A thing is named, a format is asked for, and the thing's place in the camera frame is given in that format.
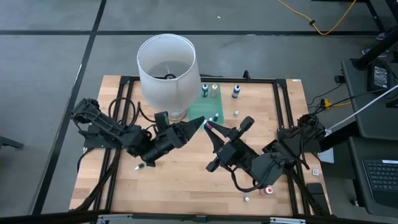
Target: gray floor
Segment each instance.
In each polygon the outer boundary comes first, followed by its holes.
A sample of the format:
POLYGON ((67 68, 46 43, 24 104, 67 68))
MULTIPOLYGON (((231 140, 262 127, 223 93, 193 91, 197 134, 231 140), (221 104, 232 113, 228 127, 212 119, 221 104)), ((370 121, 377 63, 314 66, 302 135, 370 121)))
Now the gray floor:
MULTIPOLYGON (((327 30, 349 3, 286 0, 327 30)), ((386 27, 394 18, 384 1, 373 1, 386 27)), ((3 1, 0 29, 91 30, 99 0, 3 1)), ((308 21, 275 1, 108 0, 100 30, 312 30, 308 21)), ((365 4, 356 4, 338 30, 377 30, 365 4)), ((97 36, 78 95, 96 98, 103 75, 137 75, 136 53, 149 36, 97 36)), ((370 37, 273 37, 188 35, 201 73, 240 77, 299 78, 307 100, 325 92, 340 74, 340 61, 359 57, 376 43, 370 37)), ((0 152, 0 216, 28 213, 44 162, 75 81, 88 36, 0 35, 0 136, 25 143, 21 151, 0 152)), ((328 95, 348 96, 344 87, 328 95)), ((329 127, 352 113, 347 106, 320 115, 329 127)), ((70 126, 44 207, 68 210, 83 138, 70 126)), ((397 223, 351 206, 353 186, 326 178, 333 213, 343 218, 397 223)))

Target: lamp base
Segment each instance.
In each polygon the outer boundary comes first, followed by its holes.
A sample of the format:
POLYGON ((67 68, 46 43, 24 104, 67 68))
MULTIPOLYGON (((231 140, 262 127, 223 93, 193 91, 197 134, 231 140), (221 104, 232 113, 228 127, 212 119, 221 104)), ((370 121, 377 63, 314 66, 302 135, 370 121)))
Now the lamp base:
POLYGON ((185 115, 187 115, 187 110, 174 110, 168 111, 169 119, 172 121, 179 121, 184 119, 185 115))

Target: green mat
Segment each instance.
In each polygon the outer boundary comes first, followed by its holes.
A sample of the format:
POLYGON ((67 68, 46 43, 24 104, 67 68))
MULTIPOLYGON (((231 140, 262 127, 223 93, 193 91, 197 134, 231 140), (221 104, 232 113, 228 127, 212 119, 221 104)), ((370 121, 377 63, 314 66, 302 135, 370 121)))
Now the green mat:
POLYGON ((207 84, 209 86, 208 96, 202 97, 201 95, 199 95, 197 100, 188 109, 188 119, 191 121, 200 116, 204 116, 206 120, 209 120, 209 118, 214 119, 214 115, 218 113, 218 119, 215 123, 224 124, 224 114, 223 114, 223 105, 221 104, 220 84, 217 83, 218 93, 217 96, 214 98, 210 96, 211 95, 210 88, 213 83, 207 83, 207 84))

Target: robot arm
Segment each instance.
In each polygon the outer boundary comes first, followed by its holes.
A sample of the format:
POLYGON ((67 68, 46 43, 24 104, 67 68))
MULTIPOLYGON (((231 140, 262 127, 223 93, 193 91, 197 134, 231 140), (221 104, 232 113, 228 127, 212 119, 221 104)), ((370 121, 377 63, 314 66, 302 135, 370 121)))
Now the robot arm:
POLYGON ((325 212, 315 201, 294 170, 294 166, 298 162, 309 169, 305 161, 299 159, 300 154, 303 152, 304 139, 320 140, 325 136, 325 129, 318 122, 318 118, 310 114, 302 116, 298 120, 298 126, 293 127, 279 140, 274 140, 264 147, 262 149, 264 153, 261 155, 240 139, 253 123, 254 120, 248 116, 242 121, 239 129, 226 128, 211 121, 205 124, 205 130, 214 146, 213 153, 216 154, 216 158, 206 167, 207 171, 213 172, 221 166, 231 173, 235 187, 242 192, 251 192, 256 189, 263 189, 267 185, 272 185, 282 173, 291 175, 305 198, 313 207, 314 213, 317 215, 327 215, 328 212, 325 212), (229 141, 225 143, 212 129, 229 138, 229 141), (236 169, 244 170, 253 178, 253 187, 242 189, 238 185, 234 174, 236 169))
POLYGON ((156 113, 157 130, 153 139, 148 130, 138 125, 126 126, 115 122, 101 112, 98 102, 93 99, 82 99, 72 111, 72 120, 76 125, 91 123, 97 127, 98 131, 94 134, 79 128, 79 133, 85 138, 101 136, 116 148, 126 148, 130 155, 140 156, 148 166, 154 167, 158 158, 175 148, 184 146, 195 134, 205 117, 170 124, 167 112, 156 113))

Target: wooden table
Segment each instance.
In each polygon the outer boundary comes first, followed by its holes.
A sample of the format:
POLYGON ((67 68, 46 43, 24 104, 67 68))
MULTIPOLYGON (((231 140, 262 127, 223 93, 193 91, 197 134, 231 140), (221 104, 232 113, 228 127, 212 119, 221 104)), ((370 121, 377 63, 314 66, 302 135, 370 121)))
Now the wooden table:
MULTIPOLYGON (((109 103, 115 99, 119 81, 120 76, 104 76, 98 95, 102 111, 108 111, 109 103)), ((220 85, 222 86, 224 125, 235 127, 239 126, 246 116, 254 118, 255 123, 242 136, 242 139, 259 154, 262 154, 261 149, 277 137, 278 119, 272 85, 240 83, 241 92, 237 99, 231 97, 236 83, 220 83, 220 85), (234 117, 236 110, 239 111, 238 117, 234 117)), ((296 122, 301 115, 308 113, 301 81, 287 80, 287 89, 292 114, 296 122)), ((125 86, 123 96, 126 95, 126 92, 127 87, 125 86)), ((282 89, 279 89, 279 95, 287 127, 282 89)), ((144 101, 140 82, 134 82, 131 99, 135 103, 140 101, 145 114, 153 119, 153 114, 157 111, 144 101)), ((121 103, 120 118, 123 105, 124 103, 121 103)), ((138 117, 136 124, 143 128, 150 125, 142 115, 138 117)), ((281 176, 273 185, 274 193, 272 195, 264 195, 260 190, 244 194, 235 188, 228 171, 219 168, 210 173, 205 169, 207 164, 215 158, 212 150, 213 146, 206 132, 199 129, 187 145, 181 149, 174 149, 170 154, 157 160, 156 168, 146 167, 134 171, 134 167, 141 163, 140 158, 133 158, 123 151, 111 211, 206 215, 292 215, 286 176, 281 176), (244 196, 248 196, 250 201, 244 202, 244 196)), ((93 190, 100 176, 103 156, 104 149, 95 149, 82 160, 70 208, 79 206, 93 190)), ((305 157, 311 168, 306 170, 303 167, 306 183, 320 182, 326 192, 319 161, 310 153, 307 153, 305 157), (313 175, 312 169, 318 169, 320 175, 313 175)), ((236 176, 241 187, 252 187, 252 179, 242 170, 237 170, 236 176)), ((100 208, 104 208, 107 192, 108 186, 106 185, 100 208)), ((297 186, 295 186, 295 192, 299 212, 303 213, 300 191, 297 186)))

